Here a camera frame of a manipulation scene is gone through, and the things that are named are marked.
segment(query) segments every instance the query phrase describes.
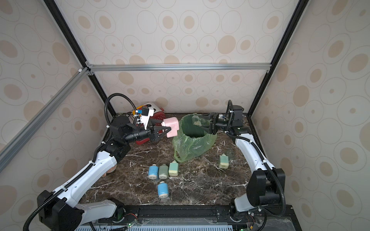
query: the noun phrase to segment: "small bottle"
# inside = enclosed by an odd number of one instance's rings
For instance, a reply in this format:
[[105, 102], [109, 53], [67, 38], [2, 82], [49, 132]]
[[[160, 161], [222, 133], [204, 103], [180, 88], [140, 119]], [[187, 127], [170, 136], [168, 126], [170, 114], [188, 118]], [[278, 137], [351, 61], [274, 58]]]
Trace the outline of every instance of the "small bottle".
[[168, 197], [168, 185], [164, 183], [164, 181], [161, 181], [157, 188], [159, 198], [163, 199]]
[[172, 161], [169, 164], [168, 174], [170, 176], [178, 176], [179, 175], [179, 163], [176, 160]]
[[229, 157], [225, 154], [220, 155], [220, 160], [218, 162], [218, 167], [221, 169], [226, 169], [229, 167]]
[[159, 167], [158, 176], [160, 179], [167, 179], [168, 178], [168, 166], [163, 164]]
[[149, 167], [148, 178], [151, 180], [158, 178], [158, 166], [156, 164]]

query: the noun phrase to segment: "aluminum frame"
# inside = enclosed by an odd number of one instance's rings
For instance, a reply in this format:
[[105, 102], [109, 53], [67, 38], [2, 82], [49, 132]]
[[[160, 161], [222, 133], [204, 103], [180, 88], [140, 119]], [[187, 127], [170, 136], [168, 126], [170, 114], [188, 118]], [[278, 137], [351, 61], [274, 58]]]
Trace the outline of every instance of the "aluminum frame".
[[64, 87], [35, 115], [32, 120], [4, 147], [0, 153], [0, 172], [10, 163], [13, 157], [23, 148], [29, 139], [46, 122], [60, 104], [67, 98], [79, 82], [87, 76], [88, 68], [73, 76]]
[[94, 71], [269, 70], [271, 63], [95, 65]]

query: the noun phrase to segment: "robotic arm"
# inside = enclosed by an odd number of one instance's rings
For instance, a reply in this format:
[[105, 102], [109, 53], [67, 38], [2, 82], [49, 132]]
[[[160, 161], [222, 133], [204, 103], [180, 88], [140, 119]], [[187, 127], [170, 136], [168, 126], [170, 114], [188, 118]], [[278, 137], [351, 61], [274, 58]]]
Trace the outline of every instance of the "robotic arm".
[[[135, 109], [133, 123], [130, 123], [125, 115], [115, 117], [110, 123], [107, 102], [117, 95], [125, 97]], [[176, 136], [179, 129], [176, 118], [163, 121], [150, 119], [153, 115], [151, 107], [144, 106], [141, 110], [137, 110], [131, 100], [122, 94], [115, 93], [109, 96], [104, 109], [110, 129], [109, 138], [95, 150], [93, 160], [89, 161], [75, 176], [53, 192], [45, 190], [38, 196], [39, 207], [26, 220], [23, 231], [28, 231], [29, 224], [37, 213], [39, 213], [40, 221], [53, 231], [73, 231], [81, 224], [100, 218], [111, 218], [113, 222], [121, 222], [124, 218], [124, 208], [114, 198], [89, 204], [78, 202], [102, 175], [125, 157], [131, 149], [129, 143], [147, 138], [151, 141], [158, 141], [165, 135], [167, 137]], [[263, 208], [264, 205], [280, 203], [283, 204], [283, 210], [278, 214], [281, 216], [285, 212], [283, 189], [285, 174], [282, 169], [276, 169], [262, 154], [249, 128], [243, 126], [242, 112], [241, 106], [233, 106], [229, 101], [224, 115], [213, 112], [199, 116], [207, 121], [202, 128], [208, 133], [216, 134], [218, 130], [222, 130], [235, 142], [253, 172], [246, 193], [233, 200], [230, 214], [232, 216], [256, 207]]]
[[249, 128], [243, 126], [243, 110], [241, 106], [233, 105], [229, 100], [224, 115], [212, 112], [199, 116], [205, 121], [206, 125], [202, 128], [206, 132], [216, 134], [218, 130], [222, 130], [235, 142], [252, 171], [246, 193], [234, 199], [231, 213], [245, 212], [255, 207], [261, 210], [264, 205], [281, 204], [282, 210], [279, 214], [265, 209], [267, 213], [281, 217], [285, 213], [285, 173], [268, 161], [254, 141]]

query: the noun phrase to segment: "pink object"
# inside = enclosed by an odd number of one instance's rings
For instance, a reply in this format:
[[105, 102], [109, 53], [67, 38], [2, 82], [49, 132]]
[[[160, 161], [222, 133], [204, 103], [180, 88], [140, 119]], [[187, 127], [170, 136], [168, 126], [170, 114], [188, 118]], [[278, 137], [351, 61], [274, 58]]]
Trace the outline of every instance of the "pink object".
[[176, 117], [163, 119], [162, 126], [171, 127], [171, 131], [167, 133], [167, 137], [177, 136], [177, 130], [179, 130], [179, 120]]

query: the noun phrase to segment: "red wire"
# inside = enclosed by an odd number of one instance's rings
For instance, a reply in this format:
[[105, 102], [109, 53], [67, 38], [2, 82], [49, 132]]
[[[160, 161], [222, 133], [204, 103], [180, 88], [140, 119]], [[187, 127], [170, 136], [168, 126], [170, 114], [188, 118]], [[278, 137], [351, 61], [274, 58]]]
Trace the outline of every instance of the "red wire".
[[253, 223], [255, 223], [253, 216], [251, 216], [251, 215], [249, 215], [249, 216], [250, 216], [250, 217], [252, 217], [252, 219], [253, 219]]
[[129, 213], [129, 214], [127, 214], [127, 215], [134, 215], [136, 219], [138, 218], [138, 217], [137, 217], [135, 214], [133, 214], [133, 213]]

